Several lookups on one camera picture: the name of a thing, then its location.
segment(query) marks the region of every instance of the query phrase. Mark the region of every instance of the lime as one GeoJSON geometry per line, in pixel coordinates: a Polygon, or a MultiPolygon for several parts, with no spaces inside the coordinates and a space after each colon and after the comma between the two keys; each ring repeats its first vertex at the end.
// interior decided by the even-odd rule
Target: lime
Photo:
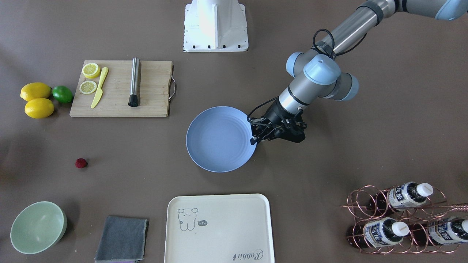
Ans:
{"type": "Polygon", "coordinates": [[[99,76],[101,69],[96,63],[88,63],[83,66],[81,73],[88,79],[94,79],[99,76]]]}
{"type": "Polygon", "coordinates": [[[53,88],[52,96],[61,103],[69,103],[73,99],[72,91],[65,86],[56,86],[53,88]]]}
{"type": "Polygon", "coordinates": [[[34,82],[25,85],[21,89],[20,97],[25,101],[37,98],[48,98],[51,95],[51,87],[41,82],[34,82]]]}
{"type": "Polygon", "coordinates": [[[87,80],[80,85],[80,92],[83,94],[91,94],[97,89],[96,82],[87,80]]]}
{"type": "Polygon", "coordinates": [[[44,98],[33,99],[26,103],[24,112],[34,119],[45,118],[54,112],[54,104],[44,98]]]}

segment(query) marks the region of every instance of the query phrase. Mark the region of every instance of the wooden cutting board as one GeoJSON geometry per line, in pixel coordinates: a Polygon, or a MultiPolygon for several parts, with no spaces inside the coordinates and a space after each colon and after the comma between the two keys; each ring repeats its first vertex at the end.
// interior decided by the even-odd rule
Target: wooden cutting board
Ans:
{"type": "Polygon", "coordinates": [[[131,60],[85,60],[96,63],[100,68],[108,67],[109,73],[102,86],[103,95],[94,109],[91,102],[94,93],[80,92],[80,84],[86,80],[99,83],[99,77],[87,79],[81,73],[73,99],[72,117],[167,117],[169,113],[169,85],[172,61],[141,60],[139,106],[128,106],[132,77],[131,60]]]}

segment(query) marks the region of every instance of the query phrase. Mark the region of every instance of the light blue joint cap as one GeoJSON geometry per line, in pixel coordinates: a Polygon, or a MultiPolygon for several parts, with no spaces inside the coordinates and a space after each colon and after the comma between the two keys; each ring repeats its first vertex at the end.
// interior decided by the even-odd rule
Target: light blue joint cap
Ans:
{"type": "Polygon", "coordinates": [[[447,0],[437,12],[438,20],[453,20],[462,16],[468,10],[467,0],[447,0]]]}
{"type": "Polygon", "coordinates": [[[358,93],[358,91],[359,91],[359,81],[358,81],[358,79],[356,79],[355,76],[353,76],[351,74],[350,74],[350,76],[351,76],[351,89],[348,92],[348,95],[346,95],[341,100],[336,100],[337,102],[348,101],[348,100],[354,98],[354,96],[356,96],[356,94],[358,93]]]}
{"type": "Polygon", "coordinates": [[[318,54],[304,66],[305,76],[320,85],[330,85],[340,76],[338,64],[331,58],[318,54]]]}
{"type": "Polygon", "coordinates": [[[295,52],[289,56],[288,61],[286,61],[286,71],[292,76],[294,76],[294,64],[296,64],[297,58],[302,55],[302,52],[295,52]]]}

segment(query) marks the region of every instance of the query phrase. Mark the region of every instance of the white tray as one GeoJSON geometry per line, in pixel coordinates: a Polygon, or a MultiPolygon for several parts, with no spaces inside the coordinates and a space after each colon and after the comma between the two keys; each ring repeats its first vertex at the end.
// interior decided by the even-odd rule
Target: white tray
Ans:
{"type": "Polygon", "coordinates": [[[261,194],[175,197],[165,263],[273,263],[270,203],[261,194]]]}

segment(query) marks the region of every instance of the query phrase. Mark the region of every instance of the bowl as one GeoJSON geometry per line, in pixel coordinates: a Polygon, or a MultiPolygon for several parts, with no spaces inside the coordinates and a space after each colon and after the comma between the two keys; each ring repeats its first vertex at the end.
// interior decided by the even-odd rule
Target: bowl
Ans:
{"type": "Polygon", "coordinates": [[[66,216],[51,202],[42,201],[26,207],[11,226],[13,247],[23,254],[36,254],[55,245],[66,229],[66,216]]]}
{"type": "Polygon", "coordinates": [[[186,146],[192,160],[210,172],[225,173],[244,165],[255,151],[252,130],[242,111],[218,106],[200,113],[187,130],[186,146]]]}

